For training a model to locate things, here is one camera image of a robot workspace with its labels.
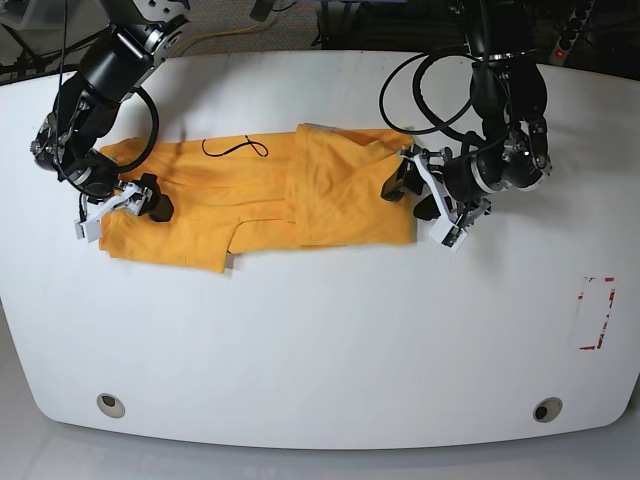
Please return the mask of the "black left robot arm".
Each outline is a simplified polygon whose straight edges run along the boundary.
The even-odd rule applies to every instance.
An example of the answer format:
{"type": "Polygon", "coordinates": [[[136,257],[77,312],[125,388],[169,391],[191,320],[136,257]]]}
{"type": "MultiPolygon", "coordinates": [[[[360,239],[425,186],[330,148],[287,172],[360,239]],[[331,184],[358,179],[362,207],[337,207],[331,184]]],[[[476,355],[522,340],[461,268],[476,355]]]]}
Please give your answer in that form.
{"type": "Polygon", "coordinates": [[[551,172],[545,81],[533,57],[533,34],[522,1],[452,1],[465,37],[462,47],[446,47],[414,56],[412,78],[416,107],[430,122],[410,135],[442,133],[461,151],[442,153],[430,168],[444,186],[445,203],[459,208],[458,220],[470,224],[490,211],[488,196],[509,187],[536,187],[551,172]],[[470,60],[469,98],[451,118],[441,119],[427,104],[422,80],[437,61],[459,56],[470,60]]]}

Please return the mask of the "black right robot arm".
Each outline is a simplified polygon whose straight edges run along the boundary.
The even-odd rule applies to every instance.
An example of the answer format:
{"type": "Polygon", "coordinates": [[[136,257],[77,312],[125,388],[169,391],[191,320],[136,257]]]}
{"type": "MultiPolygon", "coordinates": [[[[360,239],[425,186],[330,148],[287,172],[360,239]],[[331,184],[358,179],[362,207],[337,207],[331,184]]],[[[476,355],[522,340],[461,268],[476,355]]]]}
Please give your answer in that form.
{"type": "Polygon", "coordinates": [[[167,60],[188,23],[187,1],[104,1],[109,25],[89,48],[77,72],[59,82],[52,112],[30,150],[35,163],[56,173],[83,203],[123,208],[152,221],[171,220],[174,207],[150,173],[124,181],[151,154],[159,134],[159,113],[143,82],[167,60]],[[112,128],[124,100],[137,95],[147,106],[151,132],[142,152],[119,165],[95,149],[112,128]]]}

